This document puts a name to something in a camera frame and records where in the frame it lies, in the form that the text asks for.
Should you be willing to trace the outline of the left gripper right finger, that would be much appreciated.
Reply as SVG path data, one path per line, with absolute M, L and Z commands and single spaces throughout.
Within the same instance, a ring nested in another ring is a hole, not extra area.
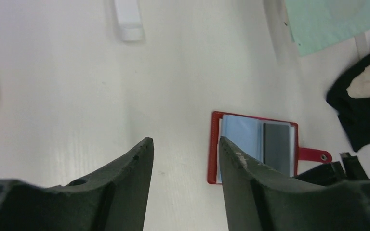
M 220 138 L 231 231 L 370 231 L 370 180 L 320 186 L 283 175 Z

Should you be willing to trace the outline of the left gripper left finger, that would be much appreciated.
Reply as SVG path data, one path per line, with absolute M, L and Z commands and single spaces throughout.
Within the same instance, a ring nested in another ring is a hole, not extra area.
M 153 160 L 153 140 L 146 137 L 65 186 L 0 180 L 0 231 L 141 231 Z

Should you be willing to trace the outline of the white clothes rack frame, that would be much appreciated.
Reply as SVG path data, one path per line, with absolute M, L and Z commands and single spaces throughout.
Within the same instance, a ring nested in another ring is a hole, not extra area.
M 124 42 L 137 42 L 145 38 L 138 0 L 114 0 L 117 29 Z

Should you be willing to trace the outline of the red card holder wallet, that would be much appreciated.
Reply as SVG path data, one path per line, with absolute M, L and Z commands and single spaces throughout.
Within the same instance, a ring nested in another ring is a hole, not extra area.
M 264 163 L 264 123 L 290 126 L 290 175 L 296 176 L 300 160 L 329 163 L 332 156 L 327 151 L 301 148 L 298 124 L 268 118 L 214 111 L 211 115 L 211 137 L 208 154 L 207 183 L 222 184 L 219 161 L 219 139 L 226 137 L 248 156 Z

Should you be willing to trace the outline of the dark credit card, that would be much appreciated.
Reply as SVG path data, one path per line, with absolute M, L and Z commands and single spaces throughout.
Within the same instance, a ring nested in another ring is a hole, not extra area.
M 264 163 L 290 175 L 290 126 L 264 123 Z

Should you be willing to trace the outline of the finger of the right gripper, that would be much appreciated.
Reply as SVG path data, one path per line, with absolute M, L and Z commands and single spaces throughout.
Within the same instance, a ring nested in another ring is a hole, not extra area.
M 330 186 L 344 180 L 368 180 L 357 156 L 341 153 L 341 162 L 330 162 L 314 167 L 295 178 L 308 183 Z

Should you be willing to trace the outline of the black clothes pile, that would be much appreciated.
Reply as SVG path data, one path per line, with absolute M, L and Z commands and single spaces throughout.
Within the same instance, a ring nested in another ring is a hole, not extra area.
M 370 65 L 370 54 L 344 71 L 326 96 L 326 102 L 336 110 L 354 152 L 370 144 L 370 98 L 351 98 L 346 89 L 368 65 Z

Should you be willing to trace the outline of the mint green cartoon cloth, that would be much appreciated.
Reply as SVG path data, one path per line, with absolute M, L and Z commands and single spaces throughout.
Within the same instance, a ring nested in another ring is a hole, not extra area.
M 370 30 L 370 0 L 287 0 L 285 6 L 300 56 Z

